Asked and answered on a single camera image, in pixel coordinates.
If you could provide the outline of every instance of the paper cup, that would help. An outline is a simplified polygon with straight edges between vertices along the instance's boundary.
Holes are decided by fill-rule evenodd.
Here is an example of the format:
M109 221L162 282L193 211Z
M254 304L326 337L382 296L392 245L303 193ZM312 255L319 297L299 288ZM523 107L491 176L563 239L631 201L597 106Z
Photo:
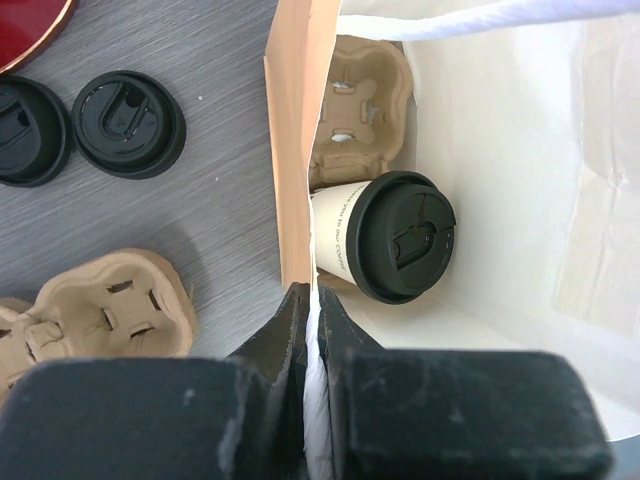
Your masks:
M384 303L409 302L449 264L455 216L426 177L389 172L312 195L316 262Z

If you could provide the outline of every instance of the white strap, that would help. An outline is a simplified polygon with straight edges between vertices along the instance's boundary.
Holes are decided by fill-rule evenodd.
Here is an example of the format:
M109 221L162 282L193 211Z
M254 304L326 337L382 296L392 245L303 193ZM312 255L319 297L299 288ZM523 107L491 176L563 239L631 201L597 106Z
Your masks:
M502 0L420 20L341 15L337 33L372 40L433 40L505 27L609 17L638 10L640 0Z

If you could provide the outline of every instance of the paper bag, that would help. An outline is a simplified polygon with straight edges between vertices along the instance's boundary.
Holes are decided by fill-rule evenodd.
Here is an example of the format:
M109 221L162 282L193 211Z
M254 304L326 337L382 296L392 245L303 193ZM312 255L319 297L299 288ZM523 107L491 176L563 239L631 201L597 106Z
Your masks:
M338 15L489 3L280 0L265 67L285 285L314 278L308 166ZM639 45L638 16L405 43L415 109L395 168L451 200L456 246L422 297L353 289L349 315L386 347L560 354L609 438L639 434Z

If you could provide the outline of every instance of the black lid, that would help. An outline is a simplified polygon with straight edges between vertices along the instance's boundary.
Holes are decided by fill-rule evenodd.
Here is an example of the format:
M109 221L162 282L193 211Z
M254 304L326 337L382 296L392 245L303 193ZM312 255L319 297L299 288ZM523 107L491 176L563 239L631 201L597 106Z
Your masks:
M453 208L426 177L389 172L364 189L349 218L349 268L385 303L406 303L442 277L453 251Z
M82 89L71 112L78 148L111 175L155 177L184 147L180 106L157 81L137 72L105 73Z
M69 115L47 87L0 77L0 183L37 187L53 180L71 153Z

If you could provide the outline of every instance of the brown paper bag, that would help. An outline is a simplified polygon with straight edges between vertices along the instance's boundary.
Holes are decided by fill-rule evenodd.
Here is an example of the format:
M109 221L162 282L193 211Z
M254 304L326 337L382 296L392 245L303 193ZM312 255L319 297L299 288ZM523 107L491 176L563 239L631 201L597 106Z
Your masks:
M341 0L280 0L264 58L282 283L311 283L309 160Z

